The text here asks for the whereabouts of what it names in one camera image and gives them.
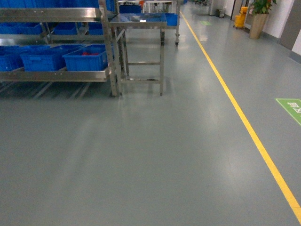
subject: plastic crate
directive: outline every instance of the plastic crate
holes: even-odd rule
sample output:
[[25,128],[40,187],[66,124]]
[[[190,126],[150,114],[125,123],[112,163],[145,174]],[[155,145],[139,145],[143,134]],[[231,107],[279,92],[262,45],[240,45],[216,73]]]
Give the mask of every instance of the plastic crate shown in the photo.
[[107,10],[109,11],[115,11],[115,3],[114,0],[106,0],[105,4],[107,5]]
[[68,34],[68,35],[77,34],[76,25],[75,25],[75,23],[59,23],[54,28],[54,33],[55,34],[60,34],[60,35],[64,35],[64,34]]
[[60,0],[60,7],[62,8],[74,8],[76,6],[77,5],[74,0]]
[[22,34],[41,34],[42,27],[39,23],[25,23],[19,26]]
[[20,23],[0,23],[0,34],[20,34]]
[[[93,45],[90,45],[88,46],[89,48],[102,48],[104,51],[105,50],[105,45],[104,44],[93,44]],[[114,47],[113,47],[113,44],[111,45],[111,49],[112,49],[112,53],[113,53],[113,59],[115,58],[115,55],[114,55]]]
[[21,47],[20,51],[23,52],[23,53],[24,52],[30,53],[30,52],[46,50],[48,48],[50,48],[49,45],[29,45],[29,46]]
[[85,45],[83,45],[83,44],[70,44],[70,45],[56,46],[56,47],[53,47],[51,49],[66,50],[68,52],[73,52],[73,51],[76,51],[80,48],[83,48],[84,46]]
[[59,0],[0,0],[0,8],[56,8]]
[[[97,55],[83,56],[84,52]],[[103,48],[86,47],[63,57],[68,71],[102,71],[108,66],[107,53]]]
[[23,62],[18,53],[0,50],[0,71],[9,72],[20,67]]
[[13,51],[15,49],[19,49],[19,46],[0,46],[0,50],[4,50],[4,51]]
[[119,6],[120,13],[141,13],[140,5],[120,5]]
[[103,35],[103,26],[101,23],[89,23],[89,34]]
[[69,50],[46,49],[36,53],[21,54],[25,71],[41,72],[41,71],[57,71],[66,66],[63,55]]
[[76,7],[99,8],[98,0],[75,0]]
[[167,26],[177,26],[178,15],[174,13],[165,13]]

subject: green floor sign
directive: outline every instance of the green floor sign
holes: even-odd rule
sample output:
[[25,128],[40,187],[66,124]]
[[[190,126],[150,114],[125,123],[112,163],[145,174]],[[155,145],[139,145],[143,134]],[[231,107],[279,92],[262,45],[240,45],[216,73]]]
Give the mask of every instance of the green floor sign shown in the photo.
[[277,102],[301,125],[301,100],[276,98]]
[[211,25],[211,23],[208,22],[208,21],[201,21],[201,24],[202,24],[202,25],[207,25],[207,26],[210,26],[210,25]]

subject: red item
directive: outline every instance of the red item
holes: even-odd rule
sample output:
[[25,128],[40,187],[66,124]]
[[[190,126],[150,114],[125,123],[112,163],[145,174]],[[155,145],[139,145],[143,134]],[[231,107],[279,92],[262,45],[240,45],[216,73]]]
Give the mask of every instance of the red item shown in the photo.
[[88,52],[83,52],[82,56],[96,56],[99,53],[88,53]]

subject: yellow floor line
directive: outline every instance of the yellow floor line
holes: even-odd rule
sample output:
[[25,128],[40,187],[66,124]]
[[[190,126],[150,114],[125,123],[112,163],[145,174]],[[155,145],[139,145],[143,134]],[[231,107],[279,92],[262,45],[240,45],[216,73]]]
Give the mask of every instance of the yellow floor line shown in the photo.
[[199,47],[201,48],[202,52],[204,53],[205,57],[207,58],[207,61],[209,62],[210,66],[212,67],[216,77],[220,81],[220,83],[221,83],[222,87],[224,88],[226,94],[228,95],[231,103],[233,104],[235,110],[237,111],[239,117],[241,118],[241,121],[244,123],[244,125],[245,125],[246,129],[248,130],[252,140],[254,141],[256,147],[258,148],[258,151],[260,152],[260,154],[263,157],[265,163],[267,164],[268,168],[270,169],[273,177],[275,178],[275,180],[276,180],[277,184],[279,185],[283,195],[285,196],[287,202],[289,203],[290,207],[292,208],[294,214],[296,215],[296,217],[297,217],[297,219],[298,219],[298,221],[301,225],[301,208],[300,208],[300,205],[298,204],[298,202],[297,202],[296,198],[294,197],[294,195],[293,195],[292,191],[290,190],[290,188],[287,186],[287,184],[284,181],[283,177],[281,176],[279,170],[277,169],[277,167],[274,164],[273,160],[269,156],[267,150],[265,149],[265,147],[261,143],[261,141],[258,138],[257,134],[255,133],[254,129],[252,128],[250,122],[246,118],[244,112],[241,110],[241,108],[238,105],[237,101],[235,100],[234,96],[230,92],[227,84],[225,83],[225,81],[221,77],[220,73],[218,72],[218,70],[216,69],[216,67],[213,64],[212,60],[210,59],[209,55],[206,53],[204,47],[202,46],[202,44],[198,40],[197,35],[194,33],[193,29],[189,25],[187,19],[183,15],[183,13],[182,12],[180,12],[180,13],[181,13],[181,16],[183,17],[184,21],[186,22],[187,26],[189,27],[191,33],[193,34],[194,38],[196,39]]

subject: floor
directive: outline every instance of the floor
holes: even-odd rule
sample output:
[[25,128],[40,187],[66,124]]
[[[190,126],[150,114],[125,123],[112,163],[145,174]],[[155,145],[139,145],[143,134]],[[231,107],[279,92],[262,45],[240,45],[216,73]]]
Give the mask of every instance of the floor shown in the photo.
[[[300,203],[301,128],[275,98],[301,97],[301,65],[196,7],[182,12]],[[176,47],[166,32],[162,97],[127,84],[112,98],[109,83],[0,93],[1,225],[300,225],[183,18],[180,34]],[[127,37],[130,60],[158,58],[158,31]]]

